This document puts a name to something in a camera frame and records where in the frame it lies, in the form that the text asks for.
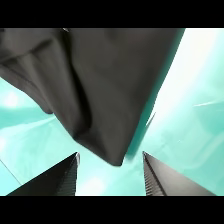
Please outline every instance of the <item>black cloth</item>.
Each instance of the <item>black cloth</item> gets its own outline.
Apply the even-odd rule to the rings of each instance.
[[[167,60],[174,28],[6,28],[0,76],[74,140],[121,165]]]

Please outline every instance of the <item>turquoise plastic sheet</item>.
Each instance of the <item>turquoise plastic sheet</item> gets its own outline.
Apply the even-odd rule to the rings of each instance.
[[[141,119],[146,124],[140,121],[141,132],[136,131],[121,167],[77,144],[54,115],[0,79],[0,195],[74,152],[81,156],[77,195],[145,195],[142,151],[224,195],[223,54],[223,29],[185,30],[154,118],[146,122],[146,106]]]

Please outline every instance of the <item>dark fabric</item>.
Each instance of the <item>dark fabric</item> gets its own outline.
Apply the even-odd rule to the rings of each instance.
[[[0,76],[121,165],[178,29],[6,28]]]

